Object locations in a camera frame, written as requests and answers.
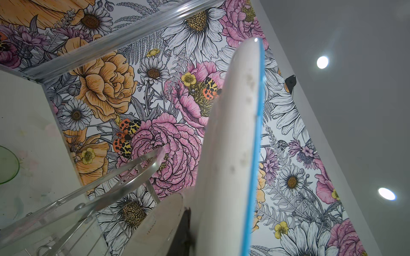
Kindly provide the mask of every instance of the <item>metal frame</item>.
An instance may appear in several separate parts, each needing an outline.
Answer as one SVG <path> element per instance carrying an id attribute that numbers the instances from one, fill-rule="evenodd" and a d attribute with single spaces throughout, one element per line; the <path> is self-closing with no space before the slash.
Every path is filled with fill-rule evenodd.
<path id="1" fill-rule="evenodd" d="M 13 223 L 12 225 L 2 229 L 0 231 L 0 254 L 12 255 L 16 252 L 24 250 L 28 245 L 34 244 L 50 236 L 52 233 L 64 230 L 65 228 L 74 225 L 72 226 L 69 232 L 67 232 L 62 238 L 60 238 L 51 247 L 51 249 L 49 249 L 46 252 L 44 256 L 55 255 L 72 237 L 72 235 L 84 223 L 88 223 L 98 211 L 106 209 L 111 204 L 128 195 L 145 182 L 149 182 L 148 179 L 159 169 L 164 157 L 165 150 L 162 147 L 157 148 L 137 159 L 130 161 L 126 165 L 114 170 L 113 172 L 108 173 L 107 175 L 95 180 L 94 182 L 72 192 L 71 194 L 49 204 L 48 206 L 43 207 L 35 213 L 30 214 L 25 218 Z M 144 168 L 141 168 L 141 163 L 149 159 L 151 159 L 151 161 L 148 163 L 148 165 Z M 138 170 L 138 173 L 136 175 L 132 176 L 128 180 L 125 180 L 126 178 L 119 180 L 119 182 L 104 195 L 97 197 L 86 204 L 81 203 L 68 213 L 63 214 L 57 219 L 52 220 L 44 225 L 41 225 L 38 228 L 30 229 L 30 227 L 32 227 L 33 224 L 39 222 L 43 217 L 45 217 L 46 215 L 54 211 L 56 208 L 63 205 L 64 203 L 76 198 L 79 195 L 84 194 L 87 190 L 95 188 L 98 185 L 108 181 L 109 179 L 127 170 L 128 175 L 135 168 L 137 168 Z M 154 198 L 158 198 L 158 195 L 155 193 L 155 190 L 151 190 L 150 188 L 148 188 L 148 191 L 151 193 L 151 195 L 153 194 Z M 115 215 L 111 222 L 112 221 L 118 221 Z"/>
<path id="2" fill-rule="evenodd" d="M 25 73 L 31 79 L 44 83 L 219 3 L 222 0 L 184 0 Z"/>

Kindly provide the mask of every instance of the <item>blue edge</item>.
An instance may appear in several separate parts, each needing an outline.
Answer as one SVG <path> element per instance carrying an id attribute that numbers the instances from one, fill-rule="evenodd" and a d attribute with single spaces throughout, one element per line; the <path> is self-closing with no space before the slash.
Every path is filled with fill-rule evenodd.
<path id="1" fill-rule="evenodd" d="M 259 52 L 260 52 L 260 68 L 259 68 L 259 93 L 258 93 L 258 106 L 257 106 L 257 119 L 255 123 L 255 141 L 253 145 L 252 156 L 252 169 L 249 182 L 249 195 L 248 195 L 248 210 L 246 212 L 244 236 L 242 240 L 242 256 L 249 255 L 249 247 L 251 246 L 251 229 L 253 223 L 253 217 L 255 212 L 255 198 L 257 187 L 257 169 L 259 166 L 259 153 L 260 153 L 260 134 L 262 132 L 262 112 L 264 106 L 264 93 L 265 93 L 265 48 L 262 43 L 262 39 L 259 38 Z"/>

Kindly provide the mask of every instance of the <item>white wall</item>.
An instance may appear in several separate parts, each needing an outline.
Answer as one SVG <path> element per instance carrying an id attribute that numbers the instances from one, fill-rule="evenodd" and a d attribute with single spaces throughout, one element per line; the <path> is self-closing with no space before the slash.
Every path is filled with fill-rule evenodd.
<path id="1" fill-rule="evenodd" d="M 41 85 L 0 71 L 0 88 L 0 145 L 20 160 L 17 176 L 0 185 L 2 229 L 81 185 Z M 70 209 L 88 201 L 85 195 L 80 196 Z M 75 250 L 94 244 L 101 234 L 94 225 Z M 99 246 L 103 255 L 107 248 L 103 239 Z M 34 255 L 36 248 L 28 248 Z"/>
<path id="2" fill-rule="evenodd" d="M 287 78 L 291 75 L 296 75 L 297 79 L 298 74 L 293 72 L 292 66 L 290 65 L 289 60 L 287 59 L 285 52 L 279 43 L 279 39 L 277 38 L 273 27 L 269 22 L 266 14 L 269 10 L 264 10 L 259 0 L 251 0 L 251 2 L 266 39 L 269 42 L 270 49 L 272 50 L 273 55 L 279 65 L 280 71 L 282 72 L 282 76 Z M 336 157 L 330 148 L 330 145 L 311 106 L 309 105 L 308 99 L 306 98 L 299 81 L 293 91 L 293 100 L 299 110 L 305 126 L 307 127 L 309 135 L 319 152 L 323 164 L 326 167 L 326 171 L 343 202 L 343 206 L 345 207 L 347 214 L 349 215 L 349 218 L 363 243 L 363 246 L 366 248 L 366 252 L 372 256 L 382 256 L 373 234 L 366 223 L 352 190 L 347 183 L 339 164 L 337 163 Z"/>

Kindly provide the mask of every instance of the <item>black object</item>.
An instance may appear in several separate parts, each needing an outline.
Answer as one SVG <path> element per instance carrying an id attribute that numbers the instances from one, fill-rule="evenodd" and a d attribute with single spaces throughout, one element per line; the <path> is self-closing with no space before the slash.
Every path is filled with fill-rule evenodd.
<path id="1" fill-rule="evenodd" d="M 189 247 L 193 244 L 189 233 L 191 224 L 191 209 L 186 209 L 178 225 L 174 239 L 166 256 L 188 256 Z"/>
<path id="2" fill-rule="evenodd" d="M 295 75 L 291 75 L 290 77 L 285 79 L 285 90 L 287 92 L 289 92 L 290 94 L 292 94 L 293 87 L 295 87 L 295 85 L 296 85 L 296 76 Z"/>

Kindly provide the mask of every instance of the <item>orange flower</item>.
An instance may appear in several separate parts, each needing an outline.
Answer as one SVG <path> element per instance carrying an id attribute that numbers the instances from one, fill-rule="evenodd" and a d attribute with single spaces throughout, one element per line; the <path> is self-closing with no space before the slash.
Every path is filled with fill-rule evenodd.
<path id="1" fill-rule="evenodd" d="M 87 42 L 80 37 L 71 38 L 59 54 L 84 44 Z M 87 103 L 96 118 L 106 122 L 115 119 L 116 114 L 127 112 L 137 82 L 134 81 L 134 69 L 122 54 L 111 52 L 76 68 L 70 74 L 78 75 L 81 81 L 80 94 L 75 98 Z"/>
<path id="2" fill-rule="evenodd" d="M 74 158 L 75 167 L 83 186 L 106 175 L 108 171 L 108 159 L 106 158 L 109 150 L 108 143 L 98 142 L 99 134 L 85 138 L 86 131 L 87 129 L 63 131 L 70 137 L 75 136 L 66 138 L 66 141 L 70 145 L 71 157 Z"/>
<path id="3" fill-rule="evenodd" d="M 31 19 L 37 15 L 37 26 L 45 29 L 54 27 L 67 11 L 74 9 L 77 13 L 71 22 L 74 25 L 84 17 L 82 9 L 94 3 L 95 0 L 60 0 L 58 3 L 51 0 L 1 0 L 0 23 L 29 27 Z"/>
<path id="4" fill-rule="evenodd" d="M 266 173 L 262 170 L 263 164 L 259 163 L 259 169 L 257 174 L 257 190 L 256 190 L 256 200 L 259 206 L 259 209 L 262 207 L 262 203 L 265 202 L 265 192 L 263 192 L 263 188 L 266 186 L 266 180 L 264 179 Z M 253 218 L 253 228 L 252 232 L 258 229 L 257 223 L 262 219 L 262 216 L 255 216 Z"/>

